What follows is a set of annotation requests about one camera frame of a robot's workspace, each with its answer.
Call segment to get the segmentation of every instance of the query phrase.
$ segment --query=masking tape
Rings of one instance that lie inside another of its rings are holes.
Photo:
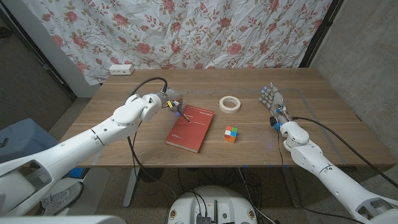
[[[235,107],[233,108],[228,108],[224,106],[225,102],[233,102],[236,104]],[[224,96],[222,99],[220,99],[220,109],[225,112],[225,113],[235,113],[237,112],[241,107],[241,102],[234,96]]]

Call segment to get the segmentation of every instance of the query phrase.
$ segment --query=table surface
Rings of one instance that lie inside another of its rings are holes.
[[[110,76],[87,104],[62,138],[66,140],[102,122],[121,106],[132,89],[150,77],[163,77],[169,87],[183,92],[184,104],[215,111],[199,153],[165,144],[165,138],[177,120],[167,109],[160,110],[137,132],[134,149],[147,167],[268,167],[293,165],[290,153],[278,142],[277,131],[270,127],[269,110],[259,102],[264,85],[274,82],[284,96],[291,116],[317,119],[352,145],[372,164],[395,163],[386,147],[376,139],[351,108],[326,80],[311,68],[215,69],[215,70],[135,70],[128,76]],[[162,81],[152,81],[139,93],[157,92]],[[222,97],[232,95],[241,101],[237,113],[226,114],[219,108]],[[336,137],[309,121],[297,121],[308,131],[324,155],[337,166],[361,166],[364,162]],[[224,141],[226,126],[238,129],[235,143]],[[89,166],[132,167],[126,139],[106,146],[80,164]]]

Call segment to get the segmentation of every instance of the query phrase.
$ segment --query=electrical outlet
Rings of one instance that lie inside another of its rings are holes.
[[[112,65],[109,71],[112,75],[131,75],[134,67],[132,65]]]

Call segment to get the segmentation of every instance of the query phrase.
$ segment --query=book cover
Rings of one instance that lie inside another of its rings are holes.
[[[214,111],[186,105],[182,113],[191,123],[180,115],[165,142],[171,146],[198,153],[211,119],[214,117]]]

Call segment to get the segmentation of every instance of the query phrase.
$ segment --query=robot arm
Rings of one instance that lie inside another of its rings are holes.
[[[358,221],[371,223],[396,223],[398,201],[369,192],[350,176],[333,165],[319,146],[310,140],[309,134],[288,115],[284,99],[271,83],[261,91],[264,103],[271,112],[271,122],[286,138],[284,147],[293,161],[319,178],[325,187]]]
[[[130,96],[102,123],[45,151],[0,164],[0,216],[23,215],[71,169],[106,145],[133,135],[140,121],[149,121],[162,105],[173,101],[171,111],[182,107],[182,95],[165,92]],[[29,164],[40,167],[26,169]]]

